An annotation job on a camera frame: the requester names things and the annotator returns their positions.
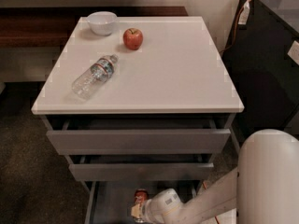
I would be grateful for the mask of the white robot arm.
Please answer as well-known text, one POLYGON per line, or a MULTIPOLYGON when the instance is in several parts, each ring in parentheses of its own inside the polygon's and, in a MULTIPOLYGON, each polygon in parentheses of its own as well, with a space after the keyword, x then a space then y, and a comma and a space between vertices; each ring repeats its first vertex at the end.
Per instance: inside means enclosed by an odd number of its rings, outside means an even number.
POLYGON ((299 224, 299 140, 260 130, 240 148, 238 165, 207 190, 183 203, 173 189, 132 207, 138 222, 202 224, 230 210, 236 224, 299 224))

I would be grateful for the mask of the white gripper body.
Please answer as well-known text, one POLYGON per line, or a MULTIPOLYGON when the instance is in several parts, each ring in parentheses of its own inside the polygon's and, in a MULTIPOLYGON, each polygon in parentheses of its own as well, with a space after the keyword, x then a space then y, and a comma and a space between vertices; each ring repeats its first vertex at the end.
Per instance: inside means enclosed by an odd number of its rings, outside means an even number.
POLYGON ((178 214, 181 200, 174 189, 166 189, 143 203, 143 219, 148 223, 169 224, 178 214))

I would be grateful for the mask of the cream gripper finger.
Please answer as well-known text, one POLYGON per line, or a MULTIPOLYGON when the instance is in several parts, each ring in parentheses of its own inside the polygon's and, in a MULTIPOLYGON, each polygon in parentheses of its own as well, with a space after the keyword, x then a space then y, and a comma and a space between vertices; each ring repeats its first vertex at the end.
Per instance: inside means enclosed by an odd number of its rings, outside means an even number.
POLYGON ((144 218, 146 215, 146 205, 136 204, 131 209, 131 216, 134 218, 144 218))

